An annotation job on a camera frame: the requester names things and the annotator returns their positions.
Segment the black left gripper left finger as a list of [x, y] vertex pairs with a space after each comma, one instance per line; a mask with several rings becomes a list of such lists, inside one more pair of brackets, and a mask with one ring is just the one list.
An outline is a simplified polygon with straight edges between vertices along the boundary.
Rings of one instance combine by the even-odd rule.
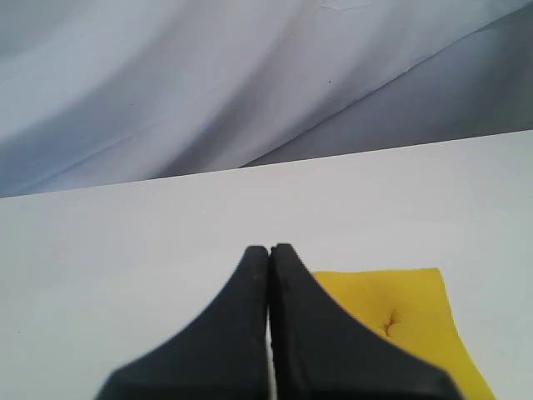
[[248, 247], [212, 302], [176, 336], [115, 370], [100, 399], [268, 399], [264, 247]]

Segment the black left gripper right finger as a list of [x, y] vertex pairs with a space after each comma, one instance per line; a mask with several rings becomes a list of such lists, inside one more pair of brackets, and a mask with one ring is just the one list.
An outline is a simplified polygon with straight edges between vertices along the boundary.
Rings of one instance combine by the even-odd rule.
[[269, 257], [271, 347], [280, 399], [460, 399], [438, 367], [350, 316], [290, 244]]

